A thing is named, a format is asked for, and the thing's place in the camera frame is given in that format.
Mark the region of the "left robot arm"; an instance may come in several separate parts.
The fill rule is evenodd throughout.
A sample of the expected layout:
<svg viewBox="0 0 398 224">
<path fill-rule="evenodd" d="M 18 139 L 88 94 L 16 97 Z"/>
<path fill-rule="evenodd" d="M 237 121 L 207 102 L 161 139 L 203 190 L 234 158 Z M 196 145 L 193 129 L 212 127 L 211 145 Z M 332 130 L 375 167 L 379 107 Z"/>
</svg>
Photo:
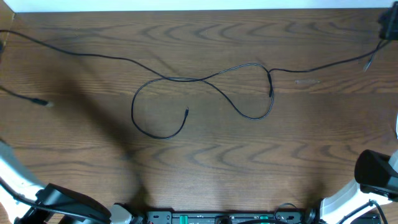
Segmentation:
<svg viewBox="0 0 398 224">
<path fill-rule="evenodd" d="M 93 198 L 55 184 L 43 184 L 1 142 L 1 205 L 11 223 L 48 223 L 61 214 L 60 223 L 132 223 L 122 205 L 106 208 Z"/>
</svg>

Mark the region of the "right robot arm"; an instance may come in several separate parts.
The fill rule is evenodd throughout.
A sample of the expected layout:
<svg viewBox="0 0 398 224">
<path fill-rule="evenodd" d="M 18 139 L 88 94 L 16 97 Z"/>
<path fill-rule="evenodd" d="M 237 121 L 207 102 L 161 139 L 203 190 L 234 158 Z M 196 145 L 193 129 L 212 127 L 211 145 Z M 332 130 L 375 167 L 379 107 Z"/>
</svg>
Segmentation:
<svg viewBox="0 0 398 224">
<path fill-rule="evenodd" d="M 392 155 L 365 150 L 356 161 L 354 179 L 307 215 L 307 223 L 353 223 L 377 209 L 386 223 L 383 205 L 397 202 L 397 152 Z"/>
</svg>

